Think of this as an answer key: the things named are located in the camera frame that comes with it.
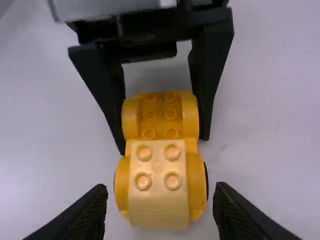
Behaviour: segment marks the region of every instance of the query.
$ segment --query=gray metal part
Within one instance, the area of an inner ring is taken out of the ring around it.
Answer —
[[[49,0],[49,5],[56,21],[73,22],[105,19],[128,12],[175,7],[176,0]]]

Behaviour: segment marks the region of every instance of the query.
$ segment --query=white table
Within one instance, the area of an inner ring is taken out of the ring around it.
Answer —
[[[231,1],[235,37],[215,97],[207,211],[186,232],[133,229],[112,193],[120,154],[67,55],[76,34],[44,0],[0,20],[0,239],[20,240],[97,183],[109,189],[106,240],[214,240],[217,181],[306,240],[320,236],[320,3]],[[124,66],[127,96],[191,90],[189,42],[178,57]]]

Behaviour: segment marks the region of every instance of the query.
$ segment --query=yellow lego duplo block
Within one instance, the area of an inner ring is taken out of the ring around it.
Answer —
[[[143,228],[183,229],[188,226],[184,140],[132,143],[128,216],[133,226]]]
[[[185,91],[136,94],[122,106],[125,156],[114,176],[116,205],[133,226],[186,228],[207,204],[198,154],[197,99]]]
[[[126,141],[199,137],[197,99],[186,91],[136,94],[124,101],[121,121]]]

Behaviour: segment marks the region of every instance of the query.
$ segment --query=black plastic frame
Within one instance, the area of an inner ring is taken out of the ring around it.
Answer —
[[[174,57],[177,41],[192,40],[188,63],[198,101],[199,138],[209,140],[214,98],[234,37],[227,2],[193,7],[185,0],[178,8],[67,23],[80,43],[69,48],[69,57],[103,111],[122,155],[126,145],[121,125],[126,98],[122,64]]]

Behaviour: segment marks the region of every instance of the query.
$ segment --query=lego stud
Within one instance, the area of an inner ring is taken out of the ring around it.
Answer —
[[[164,94],[164,100],[168,103],[173,102],[174,100],[176,100],[177,96],[174,92],[167,92]]]
[[[156,113],[154,111],[145,111],[142,117],[146,121],[153,121],[156,118]]]
[[[156,138],[156,131],[152,128],[146,128],[142,132],[142,137],[144,139],[154,139]]]
[[[166,137],[169,139],[176,139],[178,138],[179,134],[178,134],[178,130],[175,128],[169,128],[166,133],[165,133]]]
[[[177,147],[176,145],[174,144],[170,144],[168,145],[166,148],[165,148],[165,151],[164,151],[164,155],[165,157],[170,160],[170,161],[174,161],[174,160],[177,160],[180,156],[180,149],[179,147]]]
[[[143,98],[146,103],[153,103],[156,100],[156,95],[149,93],[146,94]]]
[[[163,183],[168,190],[175,191],[181,186],[181,177],[176,172],[170,171],[164,175]]]
[[[147,162],[152,158],[152,149],[148,146],[139,146],[136,151],[137,158],[142,162]]]
[[[169,108],[164,112],[164,117],[167,120],[174,120],[177,118],[177,111],[174,110],[173,108]]]
[[[134,177],[134,186],[140,191],[148,190],[152,185],[152,179],[146,172],[139,172]]]

